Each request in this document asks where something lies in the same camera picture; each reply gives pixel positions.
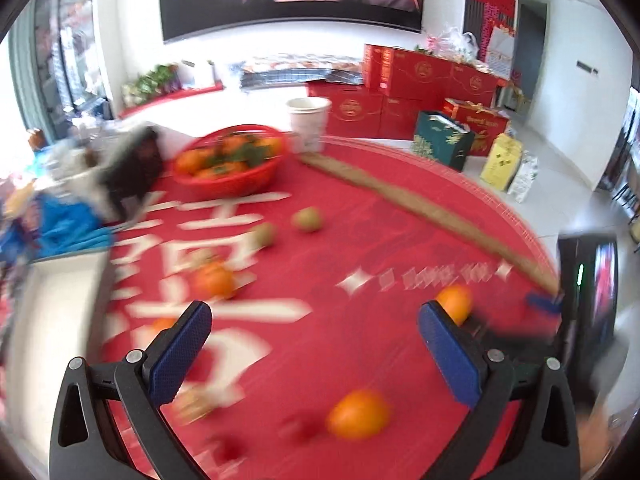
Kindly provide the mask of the small round orange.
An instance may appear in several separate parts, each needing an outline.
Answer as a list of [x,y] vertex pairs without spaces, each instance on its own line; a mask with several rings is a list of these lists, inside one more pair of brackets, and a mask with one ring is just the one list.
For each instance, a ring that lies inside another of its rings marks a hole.
[[473,309],[472,290],[461,284],[444,287],[436,295],[435,300],[457,326],[461,326],[468,319]]

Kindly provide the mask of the large mandarin orange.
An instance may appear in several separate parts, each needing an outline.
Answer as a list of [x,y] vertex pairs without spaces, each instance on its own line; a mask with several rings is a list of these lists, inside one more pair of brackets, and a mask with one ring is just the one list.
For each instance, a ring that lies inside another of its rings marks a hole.
[[228,300],[235,295],[234,273],[219,262],[200,266],[193,274],[192,284],[202,299]]

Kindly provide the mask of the orange kumquat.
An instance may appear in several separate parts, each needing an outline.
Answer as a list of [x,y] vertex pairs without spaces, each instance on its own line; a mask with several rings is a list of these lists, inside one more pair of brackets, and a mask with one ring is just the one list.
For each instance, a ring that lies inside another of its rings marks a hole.
[[377,436],[390,423],[390,404],[376,391],[355,390],[334,405],[326,429],[335,437],[361,441]]

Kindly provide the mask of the brown kiwi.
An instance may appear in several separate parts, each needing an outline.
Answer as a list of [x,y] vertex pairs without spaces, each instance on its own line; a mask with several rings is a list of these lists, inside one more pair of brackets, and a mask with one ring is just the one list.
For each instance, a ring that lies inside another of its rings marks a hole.
[[323,226],[322,215],[317,207],[306,207],[296,211],[292,215],[291,223],[295,229],[306,233],[317,232]]
[[273,245],[277,237],[277,228],[271,222],[262,222],[250,231],[252,244],[257,249],[267,248]]

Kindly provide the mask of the tan walnut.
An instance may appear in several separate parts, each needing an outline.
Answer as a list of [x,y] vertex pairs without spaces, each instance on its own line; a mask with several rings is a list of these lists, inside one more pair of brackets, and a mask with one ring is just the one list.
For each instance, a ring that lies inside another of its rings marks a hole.
[[217,408],[216,399],[200,386],[182,389],[172,402],[172,409],[183,425],[192,424],[212,414]]

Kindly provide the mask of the red cherry tomato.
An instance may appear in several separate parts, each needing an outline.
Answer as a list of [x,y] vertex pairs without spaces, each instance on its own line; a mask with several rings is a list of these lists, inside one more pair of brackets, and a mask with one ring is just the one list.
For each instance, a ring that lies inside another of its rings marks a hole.
[[324,435],[323,420],[316,412],[296,412],[282,420],[278,435],[291,444],[308,444]]

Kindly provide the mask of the white shallow tray box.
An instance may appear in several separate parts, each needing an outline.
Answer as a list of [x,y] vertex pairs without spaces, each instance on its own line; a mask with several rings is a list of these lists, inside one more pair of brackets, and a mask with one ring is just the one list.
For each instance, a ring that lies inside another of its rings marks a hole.
[[12,444],[38,479],[48,476],[58,392],[68,362],[94,361],[114,268],[107,249],[40,259],[27,270],[6,354],[6,423]]

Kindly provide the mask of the yellow carton box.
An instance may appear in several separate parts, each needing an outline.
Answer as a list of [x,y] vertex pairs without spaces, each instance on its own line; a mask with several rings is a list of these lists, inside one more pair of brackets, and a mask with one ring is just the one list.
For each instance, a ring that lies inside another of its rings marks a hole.
[[513,136],[500,133],[491,145],[480,178],[503,192],[511,182],[523,154],[523,144]]

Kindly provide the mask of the long wooden stick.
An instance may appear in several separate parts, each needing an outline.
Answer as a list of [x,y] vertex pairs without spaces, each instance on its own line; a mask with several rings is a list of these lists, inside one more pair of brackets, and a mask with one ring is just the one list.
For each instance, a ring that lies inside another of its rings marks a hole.
[[466,221],[449,209],[438,206],[405,188],[373,177],[367,171],[333,157],[318,153],[303,153],[299,154],[297,158],[304,165],[324,174],[348,182],[357,188],[366,188],[375,192],[389,203],[463,238],[488,254],[501,258],[538,288],[548,292],[549,295],[556,296],[560,292],[559,279],[549,271],[544,270],[532,259],[519,254],[498,238],[486,234],[475,224]]

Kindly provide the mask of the red round tablecloth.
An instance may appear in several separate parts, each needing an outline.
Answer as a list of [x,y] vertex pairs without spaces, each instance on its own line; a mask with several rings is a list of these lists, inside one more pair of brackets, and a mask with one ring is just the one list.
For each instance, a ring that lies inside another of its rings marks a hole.
[[[306,207],[321,212],[317,232],[292,226]],[[257,249],[250,231],[262,222],[277,237]],[[213,479],[419,478],[466,415],[420,337],[422,304],[461,284],[499,330],[547,335],[556,325],[526,304],[534,285],[500,258],[294,157],[267,191],[233,200],[199,200],[161,178],[141,222],[117,235],[112,260],[103,361],[145,348],[154,320],[178,318],[194,300],[212,308],[184,386],[204,387],[218,408],[189,425],[172,403],[163,412]],[[194,289],[194,272],[210,262],[234,273],[231,299]],[[360,389],[390,404],[390,423],[370,439],[335,437],[326,416]],[[281,422],[296,412],[316,412],[324,435],[283,441]],[[216,434],[241,439],[245,457],[217,466],[208,448]]]

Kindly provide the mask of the red gift bag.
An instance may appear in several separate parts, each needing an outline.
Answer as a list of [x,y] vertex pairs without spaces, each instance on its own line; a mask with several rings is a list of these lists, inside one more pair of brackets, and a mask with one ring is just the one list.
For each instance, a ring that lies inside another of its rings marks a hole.
[[472,156],[487,157],[497,136],[506,133],[510,124],[510,117],[501,110],[470,101],[446,99],[442,104],[442,112],[474,133],[470,149]]

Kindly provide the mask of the black portable radio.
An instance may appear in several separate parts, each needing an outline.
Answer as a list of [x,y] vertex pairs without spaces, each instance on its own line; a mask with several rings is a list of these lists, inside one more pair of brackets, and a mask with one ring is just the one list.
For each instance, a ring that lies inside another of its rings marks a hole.
[[163,172],[158,132],[151,126],[128,131],[98,174],[111,208],[108,222],[131,219]]

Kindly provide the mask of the red plastic fruit basket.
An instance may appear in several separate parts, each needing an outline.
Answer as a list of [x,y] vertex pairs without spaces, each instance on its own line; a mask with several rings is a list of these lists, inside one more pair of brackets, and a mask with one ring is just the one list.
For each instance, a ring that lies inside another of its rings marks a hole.
[[263,125],[236,125],[188,144],[171,161],[171,177],[199,200],[233,198],[268,188],[288,156],[285,133]]

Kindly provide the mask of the red gift box stack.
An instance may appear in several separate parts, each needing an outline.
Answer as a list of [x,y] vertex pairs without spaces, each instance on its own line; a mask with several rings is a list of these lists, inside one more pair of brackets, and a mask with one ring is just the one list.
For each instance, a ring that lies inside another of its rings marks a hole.
[[506,81],[469,63],[405,49],[364,47],[362,84],[309,81],[310,96],[332,102],[326,132],[343,138],[410,140],[421,112],[446,99],[491,106]]

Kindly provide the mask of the green potted plant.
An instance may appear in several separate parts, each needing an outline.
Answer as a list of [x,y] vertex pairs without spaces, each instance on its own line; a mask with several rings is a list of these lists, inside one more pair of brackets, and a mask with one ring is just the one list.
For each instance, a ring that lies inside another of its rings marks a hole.
[[137,76],[122,86],[122,98],[127,108],[149,103],[182,89],[176,64],[158,64],[149,72]]

